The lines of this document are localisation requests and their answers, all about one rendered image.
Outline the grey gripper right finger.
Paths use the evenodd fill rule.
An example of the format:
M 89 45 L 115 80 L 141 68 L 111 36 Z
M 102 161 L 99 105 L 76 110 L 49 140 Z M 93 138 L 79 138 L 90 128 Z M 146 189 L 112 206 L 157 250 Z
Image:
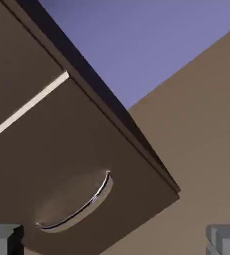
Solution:
M 230 224 L 210 224 L 206 227 L 205 255 L 230 255 Z

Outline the brown drawer front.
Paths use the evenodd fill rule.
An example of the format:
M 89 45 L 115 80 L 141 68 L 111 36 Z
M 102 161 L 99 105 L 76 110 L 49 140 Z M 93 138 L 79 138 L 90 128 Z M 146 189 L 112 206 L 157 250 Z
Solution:
M 63 70 L 0 2 L 0 124 Z
M 109 170 L 107 199 L 60 233 L 35 226 L 35 211 L 75 175 Z M 159 164 L 135 148 L 68 80 L 0 134 L 0 223 L 22 224 L 41 255 L 99 255 L 179 198 Z

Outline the brown wooden cabinet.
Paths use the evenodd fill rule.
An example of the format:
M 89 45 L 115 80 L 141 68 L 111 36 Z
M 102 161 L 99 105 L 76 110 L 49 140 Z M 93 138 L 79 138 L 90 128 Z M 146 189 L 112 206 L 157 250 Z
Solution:
M 42 91 L 0 124 L 0 134 L 43 99 L 47 98 L 60 85 L 71 80 L 135 148 L 142 148 L 149 152 L 149 155 L 161 167 L 164 175 L 168 176 L 178 189 L 179 194 L 180 188 L 178 184 L 157 156 L 129 112 L 65 35 L 62 29 L 56 24 L 40 2 L 38 0 L 0 0 L 0 2 L 39 42 L 63 70 L 63 73 L 59 77 L 53 80 L 53 82 L 43 88 Z M 24 255 L 41 255 L 25 246 L 24 236 L 22 239 Z

